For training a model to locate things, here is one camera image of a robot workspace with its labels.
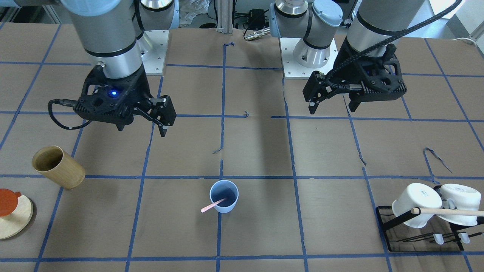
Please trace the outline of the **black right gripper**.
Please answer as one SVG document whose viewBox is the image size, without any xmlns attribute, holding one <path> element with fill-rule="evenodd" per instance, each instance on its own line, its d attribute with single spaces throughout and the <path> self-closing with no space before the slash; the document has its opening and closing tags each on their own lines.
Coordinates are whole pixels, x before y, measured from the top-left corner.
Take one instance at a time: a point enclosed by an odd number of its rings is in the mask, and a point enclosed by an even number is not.
<svg viewBox="0 0 484 272">
<path fill-rule="evenodd" d="M 74 112 L 83 119 L 116 124 L 119 131 L 139 115 L 153 122 L 165 137 L 176 110 L 169 95 L 153 98 L 144 66 L 121 79 L 109 79 L 96 65 L 87 75 Z"/>
</svg>

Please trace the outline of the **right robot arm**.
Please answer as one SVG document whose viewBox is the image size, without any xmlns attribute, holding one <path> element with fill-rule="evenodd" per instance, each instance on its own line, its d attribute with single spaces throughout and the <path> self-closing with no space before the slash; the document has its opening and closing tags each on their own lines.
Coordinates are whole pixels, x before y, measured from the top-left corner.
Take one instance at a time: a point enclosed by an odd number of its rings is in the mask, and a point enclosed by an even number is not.
<svg viewBox="0 0 484 272">
<path fill-rule="evenodd" d="M 50 118 L 65 130 L 91 122 L 116 125 L 119 131 L 134 116 L 153 122 L 162 137 L 173 126 L 176 111 L 168 95 L 153 97 L 143 61 L 152 46 L 145 31 L 179 26 L 177 0 L 2 0 L 2 6 L 64 6 L 93 68 L 78 100 L 52 99 Z"/>
</svg>

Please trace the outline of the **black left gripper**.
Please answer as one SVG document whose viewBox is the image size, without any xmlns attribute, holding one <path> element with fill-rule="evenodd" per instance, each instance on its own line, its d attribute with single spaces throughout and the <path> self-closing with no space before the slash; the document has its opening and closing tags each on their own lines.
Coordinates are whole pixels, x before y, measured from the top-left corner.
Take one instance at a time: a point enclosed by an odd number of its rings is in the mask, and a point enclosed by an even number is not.
<svg viewBox="0 0 484 272">
<path fill-rule="evenodd" d="M 313 71 L 303 89 L 304 100 L 309 103 L 308 110 L 315 114 L 318 105 L 336 94 L 348 93 L 351 113 L 363 103 L 396 100 L 406 94 L 408 88 L 401 75 L 398 58 L 395 55 L 396 46 L 384 46 L 383 55 L 372 57 L 363 55 L 353 63 L 340 69 L 330 81 L 334 84 L 358 85 L 358 90 L 335 89 L 326 84 L 327 75 Z"/>
</svg>

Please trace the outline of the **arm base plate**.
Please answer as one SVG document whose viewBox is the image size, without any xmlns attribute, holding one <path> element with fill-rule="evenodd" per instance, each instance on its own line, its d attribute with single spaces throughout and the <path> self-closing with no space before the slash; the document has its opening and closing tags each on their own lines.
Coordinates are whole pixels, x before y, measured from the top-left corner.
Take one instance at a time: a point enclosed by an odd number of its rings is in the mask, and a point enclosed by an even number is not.
<svg viewBox="0 0 484 272">
<path fill-rule="evenodd" d="M 328 48 L 310 48 L 299 38 L 280 38 L 285 79 L 307 79 L 313 71 L 326 74 L 333 69 L 338 55 L 335 40 Z"/>
<path fill-rule="evenodd" d="M 152 30 L 144 31 L 143 36 L 137 41 L 147 75 L 163 75 L 168 49 L 168 38 L 168 30 Z"/>
</svg>

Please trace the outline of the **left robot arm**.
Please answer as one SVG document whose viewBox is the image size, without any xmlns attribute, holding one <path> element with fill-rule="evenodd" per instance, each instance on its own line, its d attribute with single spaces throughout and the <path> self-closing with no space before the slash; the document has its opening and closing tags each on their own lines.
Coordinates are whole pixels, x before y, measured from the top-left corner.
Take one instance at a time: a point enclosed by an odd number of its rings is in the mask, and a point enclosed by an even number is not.
<svg viewBox="0 0 484 272">
<path fill-rule="evenodd" d="M 277 0 L 271 4 L 271 35 L 299 38 L 294 57 L 313 69 L 303 89 L 311 114 L 337 94 L 348 94 L 349 110 L 361 103 L 396 100 L 407 92 L 396 57 L 397 41 L 416 16 L 422 0 L 363 0 L 329 72 L 330 45 L 344 17 L 333 0 Z"/>
</svg>

